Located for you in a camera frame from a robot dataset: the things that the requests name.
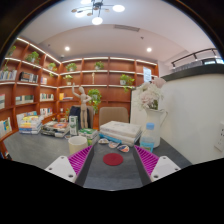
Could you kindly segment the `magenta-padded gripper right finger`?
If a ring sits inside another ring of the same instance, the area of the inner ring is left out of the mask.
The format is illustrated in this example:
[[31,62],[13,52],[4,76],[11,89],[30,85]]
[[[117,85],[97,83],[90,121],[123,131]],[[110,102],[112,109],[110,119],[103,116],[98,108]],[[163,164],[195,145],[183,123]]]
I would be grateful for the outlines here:
[[134,146],[133,156],[143,185],[180,170],[180,167],[167,156],[158,157],[137,145]]

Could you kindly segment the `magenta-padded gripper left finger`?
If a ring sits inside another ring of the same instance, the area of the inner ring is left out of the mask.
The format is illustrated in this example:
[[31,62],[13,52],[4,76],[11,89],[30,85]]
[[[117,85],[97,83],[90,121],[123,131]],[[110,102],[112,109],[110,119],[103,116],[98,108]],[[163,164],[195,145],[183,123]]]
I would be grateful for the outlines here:
[[88,146],[68,157],[59,156],[46,171],[83,186],[94,155],[94,147]]

